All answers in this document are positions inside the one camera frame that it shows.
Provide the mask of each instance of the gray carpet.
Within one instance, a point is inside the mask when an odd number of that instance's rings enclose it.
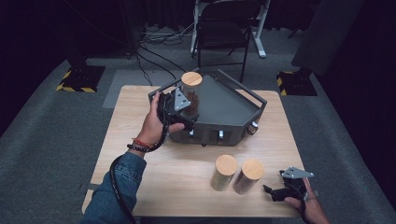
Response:
[[[290,61],[304,32],[287,39],[290,33],[288,30],[263,32],[266,59],[260,59],[254,43],[250,43],[244,80],[247,87],[279,91],[277,72],[296,70]],[[190,56],[190,44],[191,38],[185,36],[179,45],[148,45],[148,48],[185,70],[192,70],[197,64],[196,58]],[[161,58],[139,52],[176,77],[183,73]],[[235,59],[240,56],[241,52],[233,54]],[[91,58],[87,63],[106,66],[97,93],[55,91],[69,68],[67,62],[61,63],[37,88],[1,137],[0,223],[77,223],[81,218],[87,184],[120,87],[149,85],[135,58]],[[142,66],[154,85],[173,79],[154,64],[142,61]],[[238,65],[221,69],[238,78]],[[311,183],[320,191],[326,214],[332,223],[396,223],[394,210],[362,161],[325,92],[315,77],[311,79],[318,97],[284,96],[281,100],[305,169],[315,173]],[[235,223],[264,221],[303,223],[299,218],[233,220]],[[186,220],[171,218],[165,222]]]

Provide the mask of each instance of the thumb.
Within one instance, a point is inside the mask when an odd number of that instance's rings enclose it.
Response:
[[[184,129],[184,124],[182,123],[174,123],[169,126],[169,133],[176,133]]]
[[[300,210],[300,208],[301,208],[301,201],[297,200],[295,198],[286,197],[285,202],[290,204],[291,206],[297,208],[298,210]]]

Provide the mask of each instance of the chair backrest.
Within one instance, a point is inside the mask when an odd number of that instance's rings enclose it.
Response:
[[[256,20],[261,10],[257,0],[226,0],[207,5],[201,13],[202,21],[235,21],[247,26]]]

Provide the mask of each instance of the sleeve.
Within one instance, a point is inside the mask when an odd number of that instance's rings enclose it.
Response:
[[[146,165],[146,161],[142,158],[126,152],[115,169],[119,192],[131,211],[136,205],[136,193]],[[103,183],[93,193],[92,200],[80,223],[130,223],[113,192],[108,172],[105,174]]]

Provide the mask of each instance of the chair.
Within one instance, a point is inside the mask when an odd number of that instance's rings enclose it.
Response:
[[[198,20],[191,57],[198,54],[198,67],[201,68],[202,49],[245,49],[241,63],[211,63],[205,66],[242,64],[239,82],[242,83],[248,56],[248,44],[253,22],[258,17],[261,4],[255,0],[217,1],[207,5]]]

